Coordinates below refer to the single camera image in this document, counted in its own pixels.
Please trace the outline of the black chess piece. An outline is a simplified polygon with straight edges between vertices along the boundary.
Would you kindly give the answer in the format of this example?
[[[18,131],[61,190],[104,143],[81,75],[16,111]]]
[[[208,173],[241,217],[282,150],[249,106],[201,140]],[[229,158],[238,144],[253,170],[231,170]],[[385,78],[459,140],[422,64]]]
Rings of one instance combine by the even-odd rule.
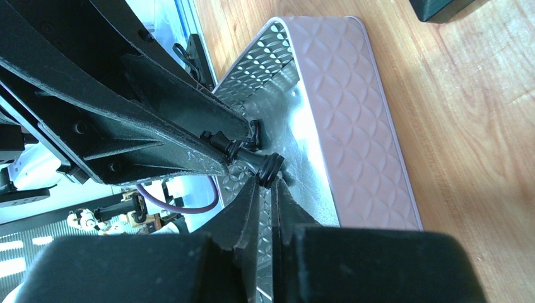
[[[278,153],[263,155],[246,149],[242,140],[230,140],[221,131],[212,134],[203,131],[200,139],[222,152],[230,163],[243,162],[259,179],[259,184],[269,189],[283,166],[285,158]]]

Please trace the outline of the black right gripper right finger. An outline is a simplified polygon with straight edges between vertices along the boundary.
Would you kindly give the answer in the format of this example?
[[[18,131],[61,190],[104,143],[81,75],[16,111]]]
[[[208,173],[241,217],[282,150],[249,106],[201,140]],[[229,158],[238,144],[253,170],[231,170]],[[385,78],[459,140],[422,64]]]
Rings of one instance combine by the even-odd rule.
[[[275,302],[485,302],[463,247],[435,232],[324,227],[271,188]]]

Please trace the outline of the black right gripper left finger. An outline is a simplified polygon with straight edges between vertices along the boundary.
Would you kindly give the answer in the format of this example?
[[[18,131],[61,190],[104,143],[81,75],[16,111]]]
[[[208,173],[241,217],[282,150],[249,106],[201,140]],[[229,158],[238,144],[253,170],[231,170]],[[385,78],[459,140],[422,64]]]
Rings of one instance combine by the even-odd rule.
[[[254,302],[257,178],[190,234],[70,236],[39,255],[16,302]]]

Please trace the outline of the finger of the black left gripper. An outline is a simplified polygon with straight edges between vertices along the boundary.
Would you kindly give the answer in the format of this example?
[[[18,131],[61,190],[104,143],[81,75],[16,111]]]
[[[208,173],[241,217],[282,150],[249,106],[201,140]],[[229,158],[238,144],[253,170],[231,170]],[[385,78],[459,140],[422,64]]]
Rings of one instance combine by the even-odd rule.
[[[102,184],[178,175],[223,175],[224,156],[143,104],[109,90],[74,64],[21,69],[1,61],[8,110],[66,166]]]
[[[249,123],[190,76],[152,37],[125,1],[92,5],[136,54],[121,55],[126,76],[140,99],[194,136],[221,131],[230,139],[250,134]]]

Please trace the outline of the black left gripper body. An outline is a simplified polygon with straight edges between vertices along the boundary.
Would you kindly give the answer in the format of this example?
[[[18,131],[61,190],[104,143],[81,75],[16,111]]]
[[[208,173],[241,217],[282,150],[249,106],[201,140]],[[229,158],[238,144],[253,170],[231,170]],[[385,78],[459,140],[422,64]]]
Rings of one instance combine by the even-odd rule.
[[[134,91],[121,63],[121,55],[136,53],[92,1],[1,2],[1,61],[21,69],[34,65],[39,70],[61,69],[71,63],[109,90],[155,112]],[[2,86],[1,108],[26,128],[10,114],[8,93]],[[61,159],[47,149],[59,159],[59,164],[52,168],[54,173],[79,184],[90,179],[77,168],[66,172]]]

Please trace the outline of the silver metal tray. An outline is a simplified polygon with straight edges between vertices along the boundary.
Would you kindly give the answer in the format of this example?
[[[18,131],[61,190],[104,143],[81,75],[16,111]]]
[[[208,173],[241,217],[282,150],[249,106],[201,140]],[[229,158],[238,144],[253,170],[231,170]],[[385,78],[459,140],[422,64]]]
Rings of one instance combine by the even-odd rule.
[[[215,89],[261,123],[262,152],[320,224],[423,228],[361,19],[274,17]]]

